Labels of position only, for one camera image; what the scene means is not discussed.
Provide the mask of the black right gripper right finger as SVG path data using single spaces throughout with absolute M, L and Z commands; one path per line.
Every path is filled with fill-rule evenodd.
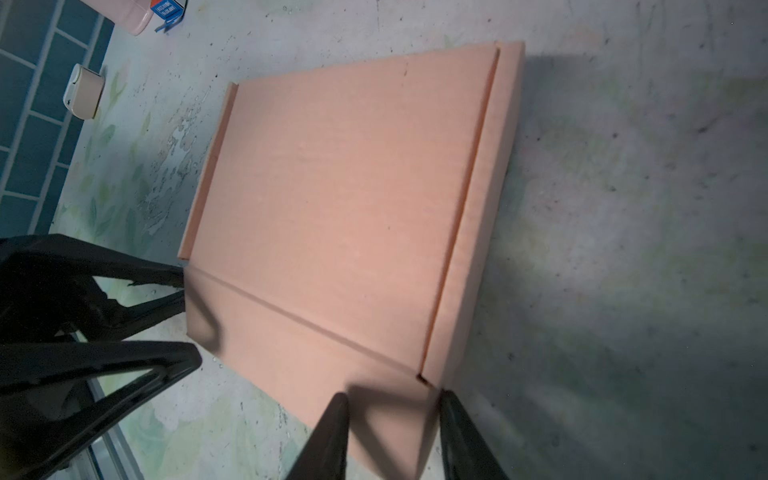
M 509 479 L 453 391 L 441 392 L 439 428 L 446 479 Z

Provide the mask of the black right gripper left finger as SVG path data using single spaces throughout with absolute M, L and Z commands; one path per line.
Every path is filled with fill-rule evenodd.
M 350 428 L 346 393 L 336 393 L 289 471 L 287 480 L 344 480 Z

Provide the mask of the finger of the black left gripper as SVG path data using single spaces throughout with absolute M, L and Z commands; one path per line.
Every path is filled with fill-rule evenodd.
M 96 282 L 127 280 L 177 291 L 124 306 Z M 61 332 L 89 341 L 120 341 L 185 310 L 184 273 L 62 234 L 1 240 L 1 342 L 48 343 Z
M 201 363 L 184 342 L 2 346 L 2 478 L 50 476 Z

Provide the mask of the tan cardboard box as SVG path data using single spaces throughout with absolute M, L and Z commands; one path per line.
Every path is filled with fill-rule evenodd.
M 233 83 L 179 256 L 188 336 L 351 455 L 421 476 L 512 153 L 525 45 Z

